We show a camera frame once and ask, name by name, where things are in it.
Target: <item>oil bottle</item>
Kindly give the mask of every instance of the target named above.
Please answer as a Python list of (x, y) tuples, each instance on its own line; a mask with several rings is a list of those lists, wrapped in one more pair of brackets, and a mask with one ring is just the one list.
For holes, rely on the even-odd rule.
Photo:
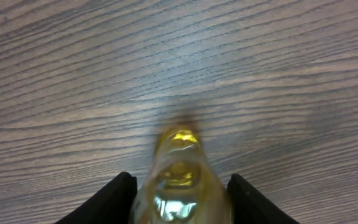
[(129, 224), (163, 223), (232, 223), (226, 191), (209, 167), (198, 136), (189, 129), (163, 134), (132, 204)]

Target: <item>wood grain surface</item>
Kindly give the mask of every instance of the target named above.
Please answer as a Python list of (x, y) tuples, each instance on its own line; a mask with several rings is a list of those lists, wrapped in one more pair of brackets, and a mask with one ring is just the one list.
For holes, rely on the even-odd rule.
[(358, 0), (0, 0), (0, 223), (53, 223), (200, 132), (301, 223), (358, 223)]

